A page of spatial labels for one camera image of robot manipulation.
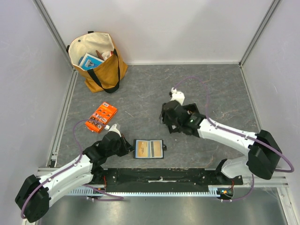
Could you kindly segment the black leather card holder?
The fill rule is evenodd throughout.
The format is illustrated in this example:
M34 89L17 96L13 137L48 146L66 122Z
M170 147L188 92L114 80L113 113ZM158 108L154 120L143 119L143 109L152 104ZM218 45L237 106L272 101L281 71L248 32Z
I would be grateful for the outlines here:
M136 153L136 150L137 150L137 141L147 141L148 142L148 157L146 158L138 158L137 157L137 153ZM134 139L134 153L133 153L133 158L135 159L163 159L164 158L164 152L167 151L167 146L164 144L164 141L162 141L162 150L163 150L163 157L162 158L152 158L151 155L150 155L150 141L153 141L153 140L141 140L141 139Z

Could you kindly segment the tan credit card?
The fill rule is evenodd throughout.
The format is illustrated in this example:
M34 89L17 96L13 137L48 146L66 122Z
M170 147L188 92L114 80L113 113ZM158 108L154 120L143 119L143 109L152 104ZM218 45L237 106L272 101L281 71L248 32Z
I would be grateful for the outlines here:
M150 155L152 158L162 158L163 157L161 140L150 141Z
M148 157L148 142L147 141L137 141L137 157L147 158Z

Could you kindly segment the black plastic card tray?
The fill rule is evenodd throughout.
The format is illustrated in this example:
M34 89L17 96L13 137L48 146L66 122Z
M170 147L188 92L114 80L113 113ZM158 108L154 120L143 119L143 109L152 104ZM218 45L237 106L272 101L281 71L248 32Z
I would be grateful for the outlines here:
M184 133L186 135L193 135L199 137L197 129L200 128L200 123L206 117L199 113L199 110L195 103L183 105L183 107L188 112L190 116L189 119L182 126L181 131L169 131L169 133Z

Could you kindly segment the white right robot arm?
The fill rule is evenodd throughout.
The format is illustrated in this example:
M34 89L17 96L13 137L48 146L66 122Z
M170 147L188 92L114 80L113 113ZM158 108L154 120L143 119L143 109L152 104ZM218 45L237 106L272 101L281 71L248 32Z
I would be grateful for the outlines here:
M221 160L214 176L219 184L251 174L270 180L279 163L282 152L268 131L254 133L224 126L200 114L195 104L181 105L176 100L162 105L160 118L170 133L213 140L242 154L239 158Z

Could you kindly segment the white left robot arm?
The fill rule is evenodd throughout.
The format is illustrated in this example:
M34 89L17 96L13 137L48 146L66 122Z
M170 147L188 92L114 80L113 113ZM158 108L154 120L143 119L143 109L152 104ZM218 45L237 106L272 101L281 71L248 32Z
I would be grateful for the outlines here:
M122 157L134 147L118 130L109 131L102 140L93 143L63 167L47 175L31 175L22 184L15 203L21 217L30 223L43 217L49 208L73 189L104 181L104 164L111 156Z

